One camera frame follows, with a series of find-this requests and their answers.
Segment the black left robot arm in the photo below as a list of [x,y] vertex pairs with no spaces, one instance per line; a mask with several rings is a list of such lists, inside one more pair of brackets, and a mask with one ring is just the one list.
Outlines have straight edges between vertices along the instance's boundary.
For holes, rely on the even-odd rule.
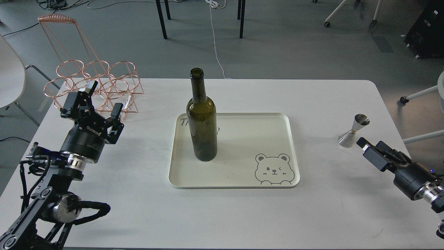
[[73,120],[59,151],[37,143],[20,162],[23,196],[21,215],[1,235],[2,250],[61,250],[73,225],[107,215],[107,203],[82,201],[69,187],[83,180],[87,163],[97,163],[105,144],[116,144],[124,128],[114,105],[109,118],[95,111],[92,95],[98,81],[91,80],[77,92],[70,92],[60,109],[61,117]]

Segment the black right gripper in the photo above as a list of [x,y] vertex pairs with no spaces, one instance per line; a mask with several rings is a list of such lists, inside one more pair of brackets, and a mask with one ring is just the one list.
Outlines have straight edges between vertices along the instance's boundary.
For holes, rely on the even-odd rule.
[[392,149],[383,141],[372,145],[364,137],[357,140],[356,144],[363,150],[363,156],[373,164],[379,171],[384,172],[399,164],[406,165],[394,171],[394,185],[400,189],[410,200],[418,200],[418,191],[428,182],[437,184],[438,178],[422,163],[412,163],[411,158],[396,149]]

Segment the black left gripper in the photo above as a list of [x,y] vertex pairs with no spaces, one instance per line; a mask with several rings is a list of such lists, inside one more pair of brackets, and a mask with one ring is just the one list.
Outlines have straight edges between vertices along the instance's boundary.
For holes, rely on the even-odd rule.
[[90,163],[97,163],[104,145],[116,144],[124,129],[120,118],[122,103],[114,105],[111,116],[106,120],[87,118],[97,114],[91,98],[97,85],[98,81],[89,81],[84,88],[68,93],[65,104],[60,108],[60,117],[74,121],[60,152],[81,156]]

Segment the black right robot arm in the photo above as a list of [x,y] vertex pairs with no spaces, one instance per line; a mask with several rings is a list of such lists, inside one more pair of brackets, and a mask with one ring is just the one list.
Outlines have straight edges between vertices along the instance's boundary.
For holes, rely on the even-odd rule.
[[443,212],[443,175],[437,175],[422,163],[413,162],[406,154],[392,149],[383,141],[373,145],[361,137],[356,144],[364,151],[363,157],[379,171],[388,170],[394,174],[394,185],[410,200],[424,199],[435,213]]

